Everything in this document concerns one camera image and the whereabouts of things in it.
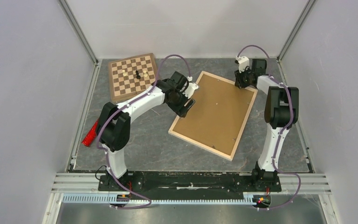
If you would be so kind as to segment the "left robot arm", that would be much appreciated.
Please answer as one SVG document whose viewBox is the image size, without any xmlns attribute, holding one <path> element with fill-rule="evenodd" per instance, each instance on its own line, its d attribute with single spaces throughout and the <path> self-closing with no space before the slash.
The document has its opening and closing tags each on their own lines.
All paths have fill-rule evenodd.
<svg viewBox="0 0 358 224">
<path fill-rule="evenodd" d="M 177 116 L 184 118 L 195 104 L 193 94 L 199 86 L 192 77 L 174 72 L 170 78 L 157 80 L 135 97 L 119 104 L 106 103 L 96 126 L 97 148 L 105 153 L 110 185 L 116 190 L 126 188 L 128 179 L 124 159 L 132 122 L 156 106 L 166 104 Z"/>
</svg>

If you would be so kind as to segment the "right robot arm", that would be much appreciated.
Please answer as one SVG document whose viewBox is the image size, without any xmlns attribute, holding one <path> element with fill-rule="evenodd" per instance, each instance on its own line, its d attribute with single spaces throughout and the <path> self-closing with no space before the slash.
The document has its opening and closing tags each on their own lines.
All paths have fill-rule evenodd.
<svg viewBox="0 0 358 224">
<path fill-rule="evenodd" d="M 235 86 L 244 89 L 253 86 L 267 95 L 264 120 L 267 135 L 262 154 L 252 170 L 251 186 L 255 190 L 273 187 L 278 183 L 278 162 L 286 135 L 297 122 L 299 89 L 288 87 L 266 73 L 267 61 L 238 56 L 235 60 Z"/>
</svg>

